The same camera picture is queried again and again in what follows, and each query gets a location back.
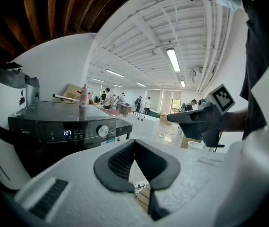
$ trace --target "digital display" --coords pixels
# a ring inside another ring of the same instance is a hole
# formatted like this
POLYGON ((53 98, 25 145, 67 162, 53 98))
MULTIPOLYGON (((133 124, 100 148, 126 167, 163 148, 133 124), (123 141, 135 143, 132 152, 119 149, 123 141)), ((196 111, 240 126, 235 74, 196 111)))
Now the digital display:
POLYGON ((63 133, 65 136, 71 136, 71 131, 64 131, 63 133))

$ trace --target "window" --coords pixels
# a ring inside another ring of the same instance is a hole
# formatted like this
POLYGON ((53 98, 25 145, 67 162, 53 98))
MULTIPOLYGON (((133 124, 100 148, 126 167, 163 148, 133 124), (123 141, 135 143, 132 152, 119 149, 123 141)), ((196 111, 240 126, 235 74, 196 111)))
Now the window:
POLYGON ((178 113, 181 108, 181 101, 177 99, 172 99, 171 104, 171 114, 178 113))

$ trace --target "fluorescent light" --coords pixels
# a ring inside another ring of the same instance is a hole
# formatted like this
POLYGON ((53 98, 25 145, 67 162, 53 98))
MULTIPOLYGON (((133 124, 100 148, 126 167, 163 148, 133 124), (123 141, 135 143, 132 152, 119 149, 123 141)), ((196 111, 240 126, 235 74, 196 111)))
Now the fluorescent light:
MULTIPOLYGON (((94 78, 92 78, 92 80, 96 80, 96 81, 101 81, 101 80, 98 80, 98 79, 94 79, 94 78)), ((101 81, 101 82, 104 82, 104 81, 101 81)))
POLYGON ((168 56, 170 58, 170 61, 171 61, 172 65, 173 65, 174 71, 176 71, 176 72, 181 71, 180 66, 178 64, 178 61, 177 61, 177 58, 176 58, 174 48, 169 48, 166 51, 167 51, 167 54, 168 54, 168 56))
POLYGON ((119 76, 119 77, 122 77, 122 78, 124 78, 125 76, 123 76, 123 75, 121 75, 121 74, 119 74, 119 73, 116 73, 116 72, 114 72, 114 71, 112 71, 112 70, 106 70, 107 72, 110 72, 110 73, 112 73, 112 74, 114 74, 114 75, 117 75, 117 76, 119 76))
POLYGON ((184 82, 184 81, 181 81, 181 85, 182 85, 182 87, 186 87, 186 85, 185 85, 185 82, 184 82))
POLYGON ((144 85, 144 84, 141 84, 141 83, 139 83, 139 82, 137 82, 136 84, 139 84, 139 85, 141 85, 141 86, 145 87, 145 85, 144 85))

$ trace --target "spray bottle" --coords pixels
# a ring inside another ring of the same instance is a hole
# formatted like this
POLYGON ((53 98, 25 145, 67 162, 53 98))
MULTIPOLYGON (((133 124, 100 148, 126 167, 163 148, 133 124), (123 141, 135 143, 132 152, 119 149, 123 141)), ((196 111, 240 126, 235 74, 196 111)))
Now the spray bottle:
POLYGON ((81 91, 81 98, 79 101, 80 107, 87 107, 88 106, 88 88, 87 83, 84 84, 84 87, 82 87, 81 91))

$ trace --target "wooden ceiling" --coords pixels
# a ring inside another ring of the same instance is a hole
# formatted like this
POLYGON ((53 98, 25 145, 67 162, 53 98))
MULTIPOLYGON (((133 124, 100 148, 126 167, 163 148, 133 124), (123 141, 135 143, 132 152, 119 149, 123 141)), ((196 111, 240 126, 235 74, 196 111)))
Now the wooden ceiling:
POLYGON ((98 32, 128 0, 0 0, 0 62, 46 41, 98 32))

